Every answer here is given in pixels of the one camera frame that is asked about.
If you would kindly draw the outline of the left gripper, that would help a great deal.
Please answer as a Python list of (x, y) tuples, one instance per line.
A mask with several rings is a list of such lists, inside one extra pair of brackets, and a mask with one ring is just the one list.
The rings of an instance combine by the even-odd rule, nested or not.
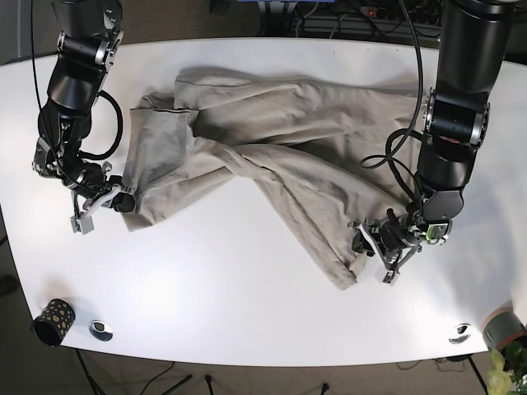
[(352, 251), (375, 258), (384, 268), (382, 282), (392, 285), (400, 274), (401, 267), (416, 253), (422, 251), (423, 243), (431, 243), (426, 223), (419, 210), (397, 216), (388, 210), (382, 220), (352, 221), (350, 227), (357, 234), (352, 241)]

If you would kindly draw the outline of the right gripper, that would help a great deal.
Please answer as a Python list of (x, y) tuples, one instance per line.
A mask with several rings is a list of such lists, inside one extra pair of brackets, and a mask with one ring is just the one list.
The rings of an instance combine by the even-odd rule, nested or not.
[(80, 208), (78, 193), (72, 191), (73, 216), (70, 218), (74, 233), (86, 235), (94, 230), (92, 220), (93, 214), (101, 207), (109, 207), (112, 202), (112, 209), (119, 213), (133, 212), (136, 201), (132, 193), (124, 191), (124, 187), (114, 184), (111, 190), (97, 197), (95, 200), (87, 199)]

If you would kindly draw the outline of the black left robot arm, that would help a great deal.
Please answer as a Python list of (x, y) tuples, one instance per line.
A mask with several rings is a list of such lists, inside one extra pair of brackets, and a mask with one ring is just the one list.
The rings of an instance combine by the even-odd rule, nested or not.
[(452, 221), (464, 208), (490, 113), (489, 97), (506, 54), (520, 4), (517, 1), (445, 1), (436, 85), (431, 89), (421, 132), (417, 120), (392, 132), (382, 155), (367, 156), (361, 167), (388, 165), (410, 202), (398, 216), (355, 223), (352, 248), (378, 259), (390, 284), (422, 243), (443, 244)]

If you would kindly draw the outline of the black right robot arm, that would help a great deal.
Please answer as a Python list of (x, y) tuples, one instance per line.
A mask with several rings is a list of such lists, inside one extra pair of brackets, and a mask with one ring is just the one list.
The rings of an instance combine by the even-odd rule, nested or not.
[[(38, 132), (33, 170), (58, 179), (72, 195), (72, 229), (83, 235), (93, 231), (92, 216), (101, 207), (129, 213), (135, 199), (122, 177), (112, 175), (108, 159), (124, 134), (119, 104), (103, 85), (122, 42), (123, 8), (118, 1), (53, 1), (61, 27), (58, 57), (49, 79), (46, 102), (39, 102)], [(116, 115), (112, 145), (103, 153), (82, 150), (91, 132), (91, 111), (96, 101), (107, 100)]]

